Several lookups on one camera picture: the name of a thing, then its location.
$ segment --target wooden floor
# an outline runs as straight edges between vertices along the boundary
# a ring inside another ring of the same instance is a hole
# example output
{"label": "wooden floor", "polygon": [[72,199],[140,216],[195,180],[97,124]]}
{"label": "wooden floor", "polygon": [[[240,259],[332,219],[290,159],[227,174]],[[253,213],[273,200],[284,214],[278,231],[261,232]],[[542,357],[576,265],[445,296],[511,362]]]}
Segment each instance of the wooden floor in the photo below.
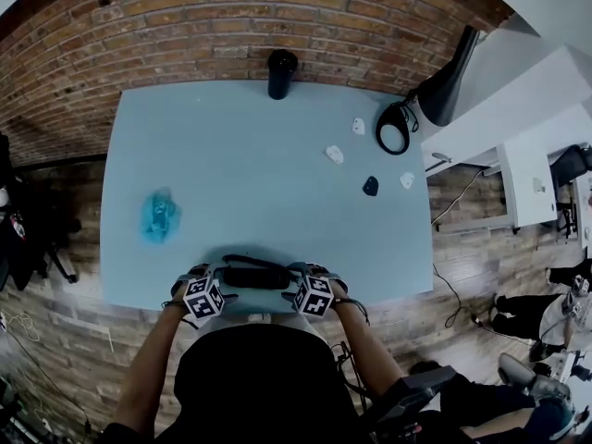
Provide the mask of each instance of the wooden floor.
{"label": "wooden floor", "polygon": [[[82,231],[71,236],[71,246],[62,255],[65,264],[76,270],[80,282],[69,285],[52,268],[48,279],[35,277],[24,291],[8,284],[0,293],[2,309],[10,315],[30,315],[40,340],[28,339],[17,320],[9,330],[64,393],[86,410],[94,431],[109,422],[123,374],[157,318],[157,312],[101,301],[99,216],[104,168],[104,163],[93,163],[27,175],[31,182],[49,182],[61,190],[81,221]],[[475,173],[474,168],[457,166],[429,179],[432,218],[450,204]],[[502,194],[499,177],[480,178],[442,222],[501,215],[505,212]],[[575,265],[581,256],[576,241],[557,242],[554,232],[539,226],[523,228],[516,236],[508,229],[434,236],[438,272],[450,281],[464,304],[483,319],[487,318],[494,291],[544,293],[544,268]],[[457,305],[446,284],[435,277],[433,292],[372,307],[370,320],[403,367],[420,359],[434,359],[452,364],[474,380],[497,382],[500,353],[510,352],[524,359],[528,348],[477,328],[465,310],[452,327],[445,328]],[[330,344],[343,339],[333,315],[314,326]],[[175,371],[180,356],[194,339],[194,331],[182,325],[169,361],[157,430],[167,427],[179,412],[173,396]],[[52,388],[6,335],[0,335],[0,373],[20,390],[31,415],[46,418],[57,434],[83,439],[82,412]]]}

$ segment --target black ring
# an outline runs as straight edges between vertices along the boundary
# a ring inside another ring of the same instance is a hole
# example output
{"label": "black ring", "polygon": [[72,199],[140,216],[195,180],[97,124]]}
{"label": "black ring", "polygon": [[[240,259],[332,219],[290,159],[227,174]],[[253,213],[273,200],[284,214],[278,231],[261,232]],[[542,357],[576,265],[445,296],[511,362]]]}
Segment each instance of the black ring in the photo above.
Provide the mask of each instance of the black ring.
{"label": "black ring", "polygon": [[[399,151],[391,150],[382,141],[381,132],[385,125],[392,125],[403,137],[403,147]],[[401,112],[399,105],[393,104],[388,106],[378,119],[378,122],[376,123],[376,141],[380,145],[380,148],[382,148],[388,154],[403,154],[409,149],[410,140],[409,131],[407,129],[407,121],[405,120],[405,116]]]}

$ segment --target white cable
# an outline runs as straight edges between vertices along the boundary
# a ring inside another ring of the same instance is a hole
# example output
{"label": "white cable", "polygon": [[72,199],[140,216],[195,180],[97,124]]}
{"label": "white cable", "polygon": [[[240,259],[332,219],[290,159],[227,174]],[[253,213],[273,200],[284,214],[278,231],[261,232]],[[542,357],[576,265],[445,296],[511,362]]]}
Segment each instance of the white cable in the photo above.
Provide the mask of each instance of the white cable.
{"label": "white cable", "polygon": [[[22,328],[25,329],[25,334],[27,334],[29,340],[32,340],[33,342],[39,342],[39,332],[37,332],[37,329],[35,328],[35,323],[33,323],[33,320],[30,315],[28,315],[27,313],[12,315],[10,313],[7,313],[4,309],[1,311],[1,313],[6,318],[6,327],[8,327],[8,325],[12,323],[12,321],[16,320],[22,326]],[[32,330],[35,333],[34,336],[32,336],[29,333],[30,330]]]}
{"label": "white cable", "polygon": [[471,182],[469,182],[469,185],[466,188],[464,188],[464,190],[462,190],[461,195],[458,196],[454,201],[452,201],[452,203],[448,206],[448,208],[442,214],[440,214],[438,217],[436,217],[434,220],[432,220],[432,225],[436,224],[436,222],[438,222],[443,216],[445,216],[450,211],[450,209],[461,200],[461,198],[464,196],[464,194],[467,192],[467,190],[471,186],[473,186],[473,183],[476,181],[478,176],[481,173],[483,173],[484,171],[485,171],[485,169],[482,169],[477,174],[475,174],[475,177],[473,178],[473,180]]}

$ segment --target chair leg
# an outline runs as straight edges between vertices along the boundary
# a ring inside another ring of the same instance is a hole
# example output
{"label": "chair leg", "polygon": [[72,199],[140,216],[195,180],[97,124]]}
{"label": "chair leg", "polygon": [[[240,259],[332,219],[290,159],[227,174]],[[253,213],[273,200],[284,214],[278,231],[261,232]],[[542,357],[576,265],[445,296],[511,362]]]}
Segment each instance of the chair leg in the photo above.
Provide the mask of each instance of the chair leg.
{"label": "chair leg", "polygon": [[59,261],[59,257],[56,254],[56,250],[54,250],[53,247],[49,247],[47,249],[47,252],[49,253],[50,258],[53,260],[55,266],[57,266],[57,269],[59,270],[62,277],[67,279],[68,283],[70,283],[70,284],[76,283],[78,281],[78,279],[76,278],[76,275],[69,275],[68,273],[66,273],[66,270],[64,269],[64,266],[62,265],[62,262]]}

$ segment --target black chair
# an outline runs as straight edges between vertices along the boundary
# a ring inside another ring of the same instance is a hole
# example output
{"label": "black chair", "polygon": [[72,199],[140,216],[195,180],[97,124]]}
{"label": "black chair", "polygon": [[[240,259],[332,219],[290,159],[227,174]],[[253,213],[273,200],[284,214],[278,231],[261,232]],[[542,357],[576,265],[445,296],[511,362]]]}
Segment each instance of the black chair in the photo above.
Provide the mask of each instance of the black chair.
{"label": "black chair", "polygon": [[[565,238],[569,239],[572,233],[577,232],[577,209],[574,199],[571,197],[569,203],[559,202],[557,199],[559,188],[592,170],[592,149],[572,145],[557,158],[550,170],[558,214],[557,231],[565,230]],[[563,227],[559,222],[560,213],[565,218],[565,226]]]}
{"label": "black chair", "polygon": [[[70,275],[57,257],[57,249],[64,244],[70,231],[80,229],[80,222],[64,221],[48,202],[48,196],[39,195],[26,182],[17,179],[10,163],[8,138],[0,133],[0,187],[5,186],[10,198],[9,205],[0,208],[4,218],[0,222],[0,289],[6,282],[7,273],[19,290],[24,290],[34,271],[47,278],[47,253],[53,263],[68,280],[76,283],[76,275]],[[19,233],[19,225],[24,236]]]}

